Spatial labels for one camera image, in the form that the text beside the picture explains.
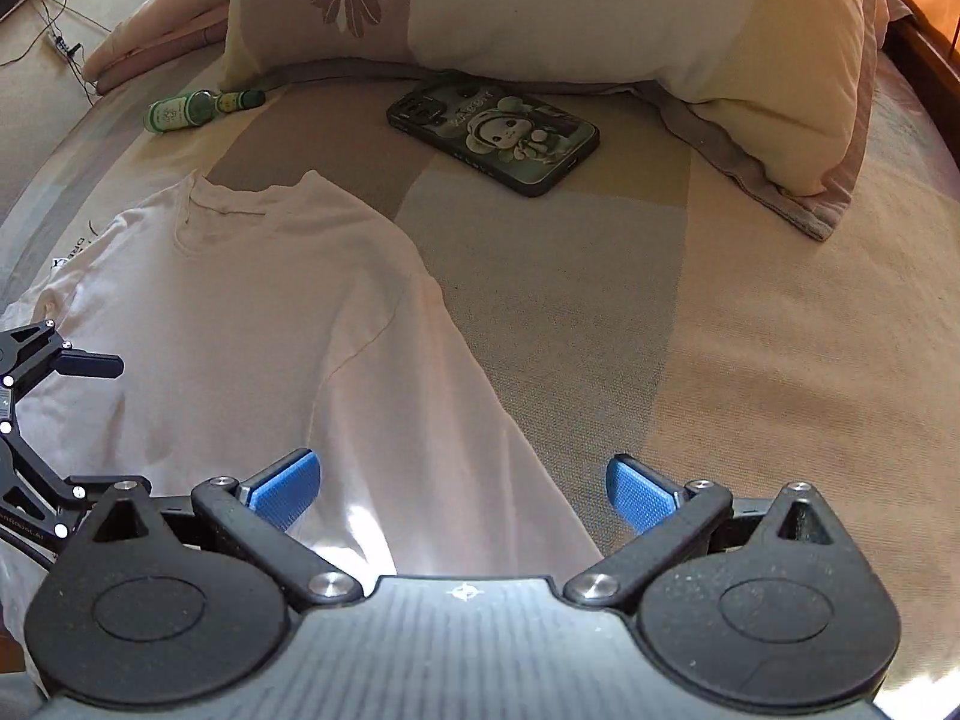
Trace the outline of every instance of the power strip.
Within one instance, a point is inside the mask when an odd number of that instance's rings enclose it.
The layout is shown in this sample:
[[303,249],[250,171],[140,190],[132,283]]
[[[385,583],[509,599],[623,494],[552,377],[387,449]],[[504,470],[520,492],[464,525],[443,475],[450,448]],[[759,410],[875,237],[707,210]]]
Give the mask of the power strip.
[[51,31],[47,31],[47,39],[50,41],[50,45],[54,47],[56,53],[61,56],[61,59],[64,60],[68,65],[74,61],[74,55],[80,50],[80,44],[78,43],[74,47],[69,47],[66,45],[66,41],[61,35],[55,35]]

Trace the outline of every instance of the smartphone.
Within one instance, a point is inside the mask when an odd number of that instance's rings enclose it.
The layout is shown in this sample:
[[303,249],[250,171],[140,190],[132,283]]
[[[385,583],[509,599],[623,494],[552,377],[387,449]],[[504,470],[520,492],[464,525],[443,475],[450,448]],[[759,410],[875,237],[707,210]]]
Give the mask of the smartphone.
[[593,124],[460,73],[419,85],[390,106],[387,121],[528,197],[555,186],[600,143]]

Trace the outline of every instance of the green bottle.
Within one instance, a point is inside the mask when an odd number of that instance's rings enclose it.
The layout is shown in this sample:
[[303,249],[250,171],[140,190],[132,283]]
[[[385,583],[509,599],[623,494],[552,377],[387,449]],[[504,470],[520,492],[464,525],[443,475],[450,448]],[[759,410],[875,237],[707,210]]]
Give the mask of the green bottle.
[[251,108],[260,108],[267,101],[267,95],[259,89],[250,89],[246,92],[222,92],[217,95],[217,110],[220,113],[234,111],[248,111]]
[[148,132],[170,132],[184,127],[200,127],[213,119],[217,112],[217,95],[206,89],[159,100],[143,115],[143,127]]
[[186,127],[202,127],[217,113],[227,114],[258,108],[266,100],[267,95],[260,90],[224,92],[218,95],[208,89],[200,89],[189,95],[180,95],[154,103],[143,115],[143,127],[147,132],[170,132]]

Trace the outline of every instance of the pink blanket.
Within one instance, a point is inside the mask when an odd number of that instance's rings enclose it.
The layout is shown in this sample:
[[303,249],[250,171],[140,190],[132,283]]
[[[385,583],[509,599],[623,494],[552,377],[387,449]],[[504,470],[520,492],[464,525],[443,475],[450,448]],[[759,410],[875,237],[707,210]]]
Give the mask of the pink blanket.
[[224,40],[229,0],[147,0],[107,36],[83,65],[97,92],[192,50]]

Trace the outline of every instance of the floor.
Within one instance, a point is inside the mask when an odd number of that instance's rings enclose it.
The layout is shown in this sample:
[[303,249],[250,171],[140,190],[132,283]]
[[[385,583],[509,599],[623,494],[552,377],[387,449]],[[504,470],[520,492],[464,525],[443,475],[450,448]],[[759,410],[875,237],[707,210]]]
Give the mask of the floor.
[[[145,0],[67,1],[112,28]],[[69,12],[56,23],[71,46],[82,43],[87,53],[104,38],[102,30]],[[0,63],[20,55],[42,26],[30,2],[0,22]],[[37,41],[23,60],[0,69],[0,221],[88,109],[83,88],[45,39]]]

